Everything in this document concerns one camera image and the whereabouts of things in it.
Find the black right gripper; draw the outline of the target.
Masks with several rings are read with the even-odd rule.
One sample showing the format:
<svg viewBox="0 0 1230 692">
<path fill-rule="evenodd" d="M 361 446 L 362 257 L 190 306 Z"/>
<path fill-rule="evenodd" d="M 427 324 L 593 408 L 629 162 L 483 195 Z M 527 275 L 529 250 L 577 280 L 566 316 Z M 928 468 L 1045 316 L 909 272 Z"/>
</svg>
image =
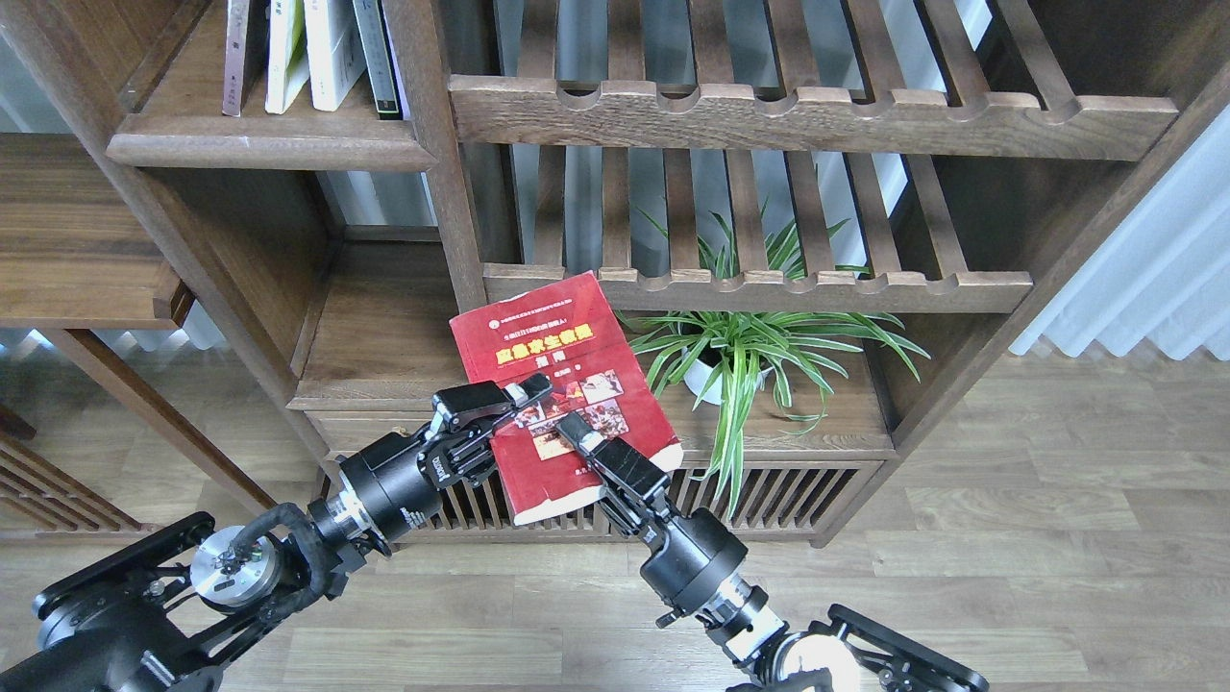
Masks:
<svg viewBox="0 0 1230 692">
<path fill-rule="evenodd" d="M 624 439 L 603 438 L 578 411 L 558 419 L 556 429 L 605 483 L 599 506 L 606 517 L 649 547 L 640 575 L 668 606 L 656 623 L 695 616 L 707 626 L 750 626 L 766 595 L 739 574 L 747 545 L 704 506 L 681 513 L 663 470 Z"/>
</svg>

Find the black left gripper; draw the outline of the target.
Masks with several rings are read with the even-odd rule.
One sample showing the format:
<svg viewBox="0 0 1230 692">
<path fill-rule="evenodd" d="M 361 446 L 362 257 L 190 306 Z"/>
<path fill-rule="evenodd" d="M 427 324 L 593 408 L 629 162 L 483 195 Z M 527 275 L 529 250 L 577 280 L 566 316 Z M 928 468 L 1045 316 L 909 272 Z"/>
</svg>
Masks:
<svg viewBox="0 0 1230 692">
<path fill-rule="evenodd" d="M 418 431 L 387 433 L 341 458 L 341 490 L 310 504 L 323 546 L 339 549 L 370 533 L 387 556 L 387 545 L 440 511 L 442 490 L 462 481 L 478 486 L 493 472 L 493 433 L 551 391 L 542 372 L 506 388 L 483 382 L 438 391 L 435 414 Z"/>
</svg>

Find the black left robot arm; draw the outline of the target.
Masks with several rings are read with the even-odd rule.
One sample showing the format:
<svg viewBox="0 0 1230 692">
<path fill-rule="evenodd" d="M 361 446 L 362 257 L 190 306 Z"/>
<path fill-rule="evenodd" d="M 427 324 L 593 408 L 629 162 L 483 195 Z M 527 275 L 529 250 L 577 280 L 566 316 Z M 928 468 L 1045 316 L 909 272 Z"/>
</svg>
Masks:
<svg viewBox="0 0 1230 692">
<path fill-rule="evenodd" d="M 333 600 L 370 552 L 426 525 L 443 490 L 494 470 L 491 438 L 551 391 L 522 383 L 438 391 L 418 431 L 392 431 L 343 458 L 341 490 L 280 504 L 245 526 L 209 513 L 139 540 L 34 599 L 34 656 L 5 691 L 214 691 L 224 670 L 289 616 Z"/>
</svg>

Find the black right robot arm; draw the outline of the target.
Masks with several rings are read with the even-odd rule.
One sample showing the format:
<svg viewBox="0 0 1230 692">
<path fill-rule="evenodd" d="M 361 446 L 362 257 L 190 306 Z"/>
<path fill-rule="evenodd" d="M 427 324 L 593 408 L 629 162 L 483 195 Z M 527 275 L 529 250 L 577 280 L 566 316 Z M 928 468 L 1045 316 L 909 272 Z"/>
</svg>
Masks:
<svg viewBox="0 0 1230 692">
<path fill-rule="evenodd" d="M 615 529 L 649 547 L 645 583 L 667 605 L 657 622 L 702 622 L 708 638 L 747 674 L 748 691 L 856 691 L 861 671 L 884 691 L 986 691 L 988 680 L 843 605 L 827 621 L 791 631 L 763 588 L 747 583 L 747 545 L 706 508 L 681 513 L 668 476 L 621 438 L 601 438 L 579 413 L 558 433 L 601 477 L 601 513 Z"/>
</svg>

